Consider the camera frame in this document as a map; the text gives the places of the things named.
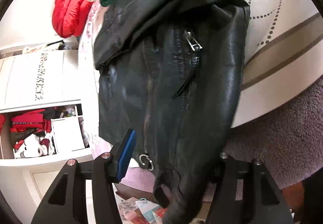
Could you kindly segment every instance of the white drawer unit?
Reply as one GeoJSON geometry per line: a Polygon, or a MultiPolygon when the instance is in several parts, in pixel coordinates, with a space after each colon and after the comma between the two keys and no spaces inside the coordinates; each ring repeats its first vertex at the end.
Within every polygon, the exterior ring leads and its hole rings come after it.
{"type": "Polygon", "coordinates": [[[78,50],[0,59],[0,113],[80,100],[78,50]]]}
{"type": "MultiPolygon", "coordinates": [[[[66,156],[68,154],[73,156],[74,151],[82,152],[81,150],[83,149],[87,149],[85,153],[90,154],[90,148],[86,148],[81,132],[80,123],[83,122],[81,104],[77,104],[72,107],[75,110],[75,116],[51,119],[51,130],[56,154],[34,158],[19,158],[15,159],[15,162],[8,163],[28,165],[28,162],[30,161],[31,164],[42,164],[43,159],[47,161],[48,159],[58,161],[60,160],[60,156],[66,156]]],[[[14,159],[13,140],[11,139],[12,133],[10,131],[10,126],[11,118],[19,114],[20,112],[2,113],[5,117],[5,124],[3,125],[0,133],[0,158],[3,159],[0,159],[0,166],[2,164],[7,164],[8,160],[14,159]]]]}

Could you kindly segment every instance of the red puffer jacket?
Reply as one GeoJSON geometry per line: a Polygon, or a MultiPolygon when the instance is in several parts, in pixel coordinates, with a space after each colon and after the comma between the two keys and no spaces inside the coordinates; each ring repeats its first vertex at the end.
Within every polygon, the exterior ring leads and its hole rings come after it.
{"type": "Polygon", "coordinates": [[[52,24],[62,38],[80,36],[93,2],[87,0],[55,0],[52,24]]]}

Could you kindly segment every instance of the open drawer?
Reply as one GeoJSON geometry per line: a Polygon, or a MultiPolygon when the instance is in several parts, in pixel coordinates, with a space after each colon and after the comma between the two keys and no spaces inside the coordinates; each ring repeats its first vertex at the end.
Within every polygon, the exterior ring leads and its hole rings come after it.
{"type": "Polygon", "coordinates": [[[72,152],[88,147],[83,134],[81,104],[1,115],[5,117],[0,134],[1,159],[39,159],[39,164],[42,164],[41,159],[44,157],[66,154],[73,156],[72,152]]]}

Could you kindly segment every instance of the black leather jacket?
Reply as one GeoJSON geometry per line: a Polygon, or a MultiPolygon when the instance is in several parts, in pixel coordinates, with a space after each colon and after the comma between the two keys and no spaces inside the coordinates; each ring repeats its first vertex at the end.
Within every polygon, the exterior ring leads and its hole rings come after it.
{"type": "Polygon", "coordinates": [[[117,0],[105,14],[99,135],[114,144],[136,130],[134,157],[156,175],[162,206],[161,184],[172,190],[164,223],[199,209],[238,103],[249,15],[244,0],[117,0]]]}

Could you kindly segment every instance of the metal ring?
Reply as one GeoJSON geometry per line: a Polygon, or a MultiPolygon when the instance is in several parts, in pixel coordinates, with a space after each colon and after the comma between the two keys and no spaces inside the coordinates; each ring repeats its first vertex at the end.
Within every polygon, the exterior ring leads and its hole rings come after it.
{"type": "Polygon", "coordinates": [[[146,154],[142,154],[142,155],[140,155],[140,156],[139,156],[139,162],[140,162],[142,165],[146,165],[146,164],[142,161],[142,157],[145,157],[145,158],[149,161],[149,163],[150,163],[151,168],[148,168],[148,170],[149,170],[149,171],[153,171],[155,167],[154,167],[154,164],[152,163],[151,159],[149,158],[149,156],[148,156],[148,155],[146,155],[146,154]]]}

